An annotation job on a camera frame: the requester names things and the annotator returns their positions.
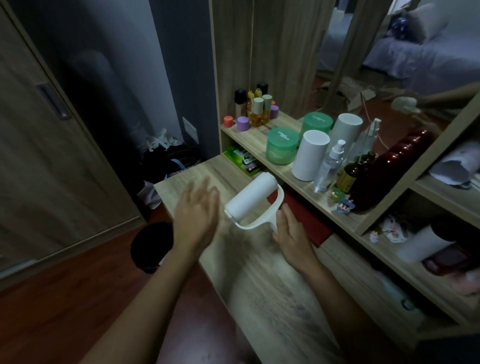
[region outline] green jar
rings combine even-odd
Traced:
[[[297,154],[298,133],[290,128],[275,128],[267,134],[267,159],[280,166],[290,164]]]
[[[303,133],[308,130],[320,130],[328,134],[332,128],[333,119],[322,112],[309,112],[303,117],[303,124],[301,125],[299,145],[303,138]]]

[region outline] electrical outlet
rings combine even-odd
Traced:
[[[183,116],[182,116],[182,120],[183,120],[183,126],[185,127],[185,131],[187,132],[187,134],[191,136],[197,144],[200,144],[198,142],[197,129],[195,129],[195,127],[192,124],[190,124],[190,122],[187,119],[185,119]]]

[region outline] pillow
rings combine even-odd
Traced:
[[[407,12],[407,18],[408,30],[420,44],[428,42],[448,25],[448,16],[432,2]]]

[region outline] door handle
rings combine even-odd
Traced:
[[[60,120],[67,120],[72,117],[63,103],[63,100],[57,94],[57,91],[53,88],[50,82],[36,84],[35,87]]]

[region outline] bed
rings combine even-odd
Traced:
[[[333,71],[351,22],[351,14],[329,27],[319,52],[319,70]],[[420,45],[380,39],[363,65],[402,81],[404,88],[431,95],[480,81],[480,36],[440,32]]]

